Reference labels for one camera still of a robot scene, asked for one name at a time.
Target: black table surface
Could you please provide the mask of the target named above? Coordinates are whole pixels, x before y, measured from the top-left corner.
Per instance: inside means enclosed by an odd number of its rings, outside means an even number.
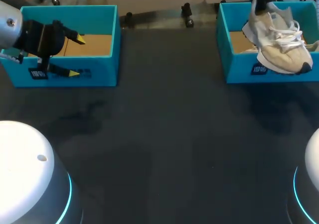
[[[225,84],[213,28],[122,34],[116,88],[15,89],[0,70],[0,119],[48,138],[84,224],[288,224],[319,84]]]

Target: blue led ring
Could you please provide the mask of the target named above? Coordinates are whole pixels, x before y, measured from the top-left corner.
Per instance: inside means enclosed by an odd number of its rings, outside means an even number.
[[[304,214],[306,215],[306,217],[313,223],[313,224],[317,224],[309,215],[308,213],[305,211],[305,209],[303,208],[303,206],[301,205],[300,201],[299,201],[299,198],[297,196],[297,192],[296,192],[296,185],[295,185],[295,180],[296,180],[296,174],[297,174],[297,170],[298,170],[298,167],[296,168],[296,171],[295,171],[295,175],[294,175],[294,191],[295,191],[295,196],[296,196],[296,199],[297,199],[297,202],[301,208],[301,210],[303,210]]]
[[[69,176],[69,181],[70,181],[70,194],[69,194],[69,199],[68,199],[68,202],[67,202],[67,204],[66,204],[66,206],[65,206],[65,209],[64,209],[62,215],[60,216],[59,220],[58,220],[55,224],[60,224],[60,223],[61,223],[62,219],[64,218],[64,216],[65,216],[65,214],[66,214],[66,212],[68,211],[68,208],[69,208],[69,206],[70,206],[71,196],[72,196],[72,182],[71,182],[71,178],[70,178],[70,175],[69,175],[69,174],[68,174],[68,176]]]

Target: shoelace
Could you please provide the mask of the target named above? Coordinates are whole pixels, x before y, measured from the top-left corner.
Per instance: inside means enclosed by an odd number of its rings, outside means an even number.
[[[276,35],[275,42],[284,49],[289,49],[305,44],[305,41],[302,40],[303,32],[300,31],[299,23],[295,20],[291,21],[288,30],[278,30],[274,29],[273,27],[270,27],[270,30],[274,31]]]

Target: cardboard box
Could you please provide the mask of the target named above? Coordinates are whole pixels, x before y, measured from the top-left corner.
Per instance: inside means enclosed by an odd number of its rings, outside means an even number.
[[[69,40],[64,56],[108,56],[112,46],[111,35],[82,35],[84,45]]]
[[[280,9],[291,7],[293,17],[299,22],[304,39],[309,44],[319,40],[316,5],[312,1],[281,1],[275,4]],[[226,82],[319,81],[319,52],[311,52],[314,61],[312,71],[292,76],[268,70],[258,62],[257,53],[241,53],[246,48],[252,48],[252,44],[241,35],[241,29],[249,19],[250,10],[250,2],[221,3],[219,7],[216,38]]]
[[[15,87],[107,87],[117,84],[121,28],[116,6],[25,6],[21,12],[25,20],[34,19],[44,24],[59,20],[66,27],[85,34],[87,44],[68,41],[65,49],[68,56],[50,59],[54,65],[80,73],[74,77],[48,73],[48,77],[34,79],[29,69],[37,67],[36,57],[25,57],[22,65],[0,59]],[[17,49],[2,53],[19,55]]]

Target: blue box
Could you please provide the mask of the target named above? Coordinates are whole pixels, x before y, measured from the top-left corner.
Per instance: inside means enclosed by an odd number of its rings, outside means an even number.
[[[275,2],[280,9],[291,7],[308,44],[319,40],[316,5],[312,1]],[[241,31],[249,18],[250,2],[221,3],[217,18],[217,46],[227,83],[319,81],[319,52],[311,52],[313,70],[300,75],[283,75],[261,66],[257,53],[234,53],[231,31]]]
[[[48,73],[47,80],[34,80],[28,68],[37,67],[36,57],[25,57],[22,65],[2,58],[0,61],[15,87],[116,86],[121,45],[117,6],[25,6],[21,12],[24,20],[33,19],[44,24],[59,20],[79,34],[112,35],[112,45],[108,56],[52,57],[52,64],[80,73],[70,78]],[[12,48],[2,53],[18,56],[19,51]]]

